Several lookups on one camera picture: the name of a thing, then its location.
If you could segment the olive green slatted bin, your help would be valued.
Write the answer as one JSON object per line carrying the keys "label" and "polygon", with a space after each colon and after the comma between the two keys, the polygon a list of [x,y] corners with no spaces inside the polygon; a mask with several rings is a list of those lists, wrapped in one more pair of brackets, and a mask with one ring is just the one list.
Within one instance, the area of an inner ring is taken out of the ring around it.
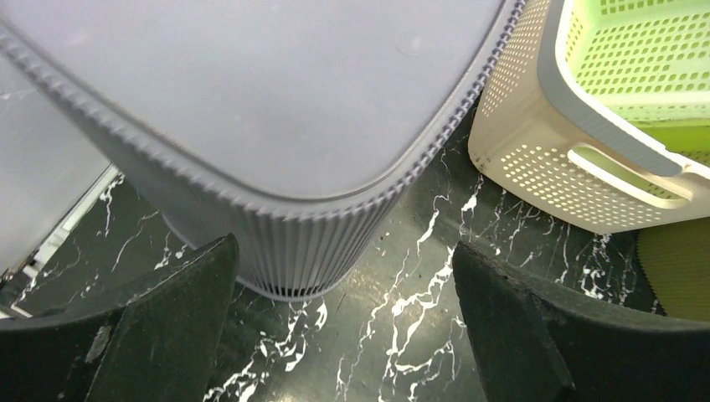
{"label": "olive green slatted bin", "polygon": [[709,219],[639,231],[636,254],[669,317],[709,321]]}

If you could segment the grey slatted bin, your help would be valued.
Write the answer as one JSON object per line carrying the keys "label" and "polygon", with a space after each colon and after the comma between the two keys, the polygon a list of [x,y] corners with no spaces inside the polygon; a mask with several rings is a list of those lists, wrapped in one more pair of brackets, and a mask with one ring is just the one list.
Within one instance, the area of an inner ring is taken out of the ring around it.
{"label": "grey slatted bin", "polygon": [[356,265],[522,1],[4,1],[1,54],[197,248],[284,302]]}

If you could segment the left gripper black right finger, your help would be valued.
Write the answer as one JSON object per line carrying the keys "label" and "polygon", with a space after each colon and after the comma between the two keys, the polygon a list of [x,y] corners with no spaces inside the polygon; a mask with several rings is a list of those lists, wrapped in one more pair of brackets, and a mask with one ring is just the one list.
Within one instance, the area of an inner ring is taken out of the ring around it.
{"label": "left gripper black right finger", "polygon": [[594,299],[465,242],[451,266],[488,400],[708,400],[707,323]]}

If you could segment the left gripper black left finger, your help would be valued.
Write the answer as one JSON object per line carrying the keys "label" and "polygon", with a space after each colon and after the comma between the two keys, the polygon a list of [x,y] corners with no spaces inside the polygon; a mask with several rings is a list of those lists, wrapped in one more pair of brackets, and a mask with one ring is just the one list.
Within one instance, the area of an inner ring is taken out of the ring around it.
{"label": "left gripper black left finger", "polygon": [[239,265],[233,235],[33,317],[1,321],[4,401],[200,401]]}

